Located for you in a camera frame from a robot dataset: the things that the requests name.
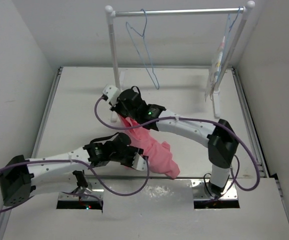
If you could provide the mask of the pink t shirt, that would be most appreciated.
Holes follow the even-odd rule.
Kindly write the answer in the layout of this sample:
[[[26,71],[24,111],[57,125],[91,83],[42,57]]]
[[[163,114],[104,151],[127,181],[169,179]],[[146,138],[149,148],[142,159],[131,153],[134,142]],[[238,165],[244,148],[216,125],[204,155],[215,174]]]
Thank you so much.
[[[173,161],[173,154],[171,153],[171,146],[167,142],[158,142],[150,135],[150,131],[136,126],[138,123],[127,117],[119,117],[121,124],[128,128],[125,133],[131,139],[133,147],[141,148],[144,150],[143,154],[148,156],[149,169],[156,174],[163,174],[167,177],[175,179],[180,174],[179,166]]]

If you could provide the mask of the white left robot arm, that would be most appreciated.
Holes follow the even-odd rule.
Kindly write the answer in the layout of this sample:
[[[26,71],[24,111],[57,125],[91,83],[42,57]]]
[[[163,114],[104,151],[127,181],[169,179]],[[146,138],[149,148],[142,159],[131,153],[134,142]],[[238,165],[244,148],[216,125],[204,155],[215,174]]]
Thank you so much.
[[[130,137],[117,132],[113,135],[95,138],[90,143],[75,150],[43,158],[13,157],[0,172],[0,191],[3,204],[14,207],[31,197],[43,194],[41,185],[47,179],[71,174],[68,186],[57,180],[56,191],[73,193],[75,189],[88,188],[85,170],[104,167],[116,162],[137,171],[148,171],[148,157],[144,150],[131,145]]]

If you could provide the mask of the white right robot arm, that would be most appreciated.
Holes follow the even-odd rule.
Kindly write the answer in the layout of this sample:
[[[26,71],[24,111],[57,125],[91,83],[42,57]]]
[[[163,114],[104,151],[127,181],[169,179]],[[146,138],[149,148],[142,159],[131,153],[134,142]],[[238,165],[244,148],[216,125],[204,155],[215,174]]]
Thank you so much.
[[[103,90],[103,95],[107,97],[110,110],[121,117],[135,120],[147,130],[176,134],[206,147],[212,164],[208,190],[217,197],[223,193],[239,145],[228,133],[231,126],[226,120],[220,119],[216,123],[186,120],[164,106],[147,104],[131,88],[120,91],[117,87],[108,85]]]

